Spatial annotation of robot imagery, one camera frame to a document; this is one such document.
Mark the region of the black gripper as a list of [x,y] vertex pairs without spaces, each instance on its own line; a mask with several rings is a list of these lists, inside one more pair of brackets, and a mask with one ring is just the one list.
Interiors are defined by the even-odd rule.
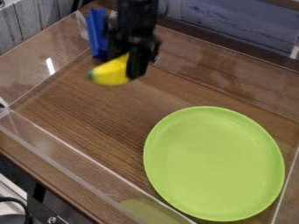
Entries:
[[162,44],[155,36],[159,0],[116,0],[116,11],[107,17],[107,58],[128,53],[126,76],[130,80],[146,74]]

